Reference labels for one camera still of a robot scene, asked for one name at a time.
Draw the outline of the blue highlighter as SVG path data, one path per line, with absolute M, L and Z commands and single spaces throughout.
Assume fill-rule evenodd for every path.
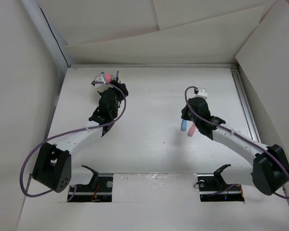
M 186 131 L 187 128 L 187 121 L 182 119 L 181 121 L 181 131 Z

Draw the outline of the pink capped clear bottle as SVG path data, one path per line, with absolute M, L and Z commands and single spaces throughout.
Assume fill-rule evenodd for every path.
M 105 74 L 106 80 L 107 82 L 111 82 L 112 81 L 112 77 L 110 74 Z

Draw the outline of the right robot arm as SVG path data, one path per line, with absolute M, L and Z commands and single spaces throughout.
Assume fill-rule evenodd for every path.
M 251 183 L 265 195 L 289 184 L 289 162 L 284 149 L 274 144 L 256 142 L 229 127 L 224 120 L 210 114 L 205 99 L 186 99 L 181 118 L 193 122 L 198 131 L 247 160 L 252 166 Z

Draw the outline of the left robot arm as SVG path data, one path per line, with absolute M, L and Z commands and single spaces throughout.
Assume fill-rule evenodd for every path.
M 108 88 L 99 92 L 98 106 L 83 128 L 62 133 L 64 139 L 58 142 L 51 143 L 51 140 L 60 137 L 55 135 L 37 146 L 39 154 L 32 178 L 56 193 L 68 186 L 80 185 L 88 191 L 94 190 L 98 184 L 98 173 L 92 168 L 89 169 L 92 175 L 73 172 L 72 160 L 107 134 L 122 117 L 123 113 L 118 109 L 122 102 L 126 102 L 128 94 L 124 83 L 110 81 Z

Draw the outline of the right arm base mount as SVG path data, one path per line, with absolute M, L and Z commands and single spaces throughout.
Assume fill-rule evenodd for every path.
M 222 177 L 222 172 L 230 166 L 226 164 L 213 173 L 197 174 L 194 188 L 199 190 L 201 202 L 245 202 L 241 185 L 227 184 Z

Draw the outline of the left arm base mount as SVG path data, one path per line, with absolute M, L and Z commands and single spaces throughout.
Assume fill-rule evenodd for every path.
M 99 173 L 82 165 L 72 173 L 67 201 L 72 203 L 108 203 L 112 201 L 113 173 Z

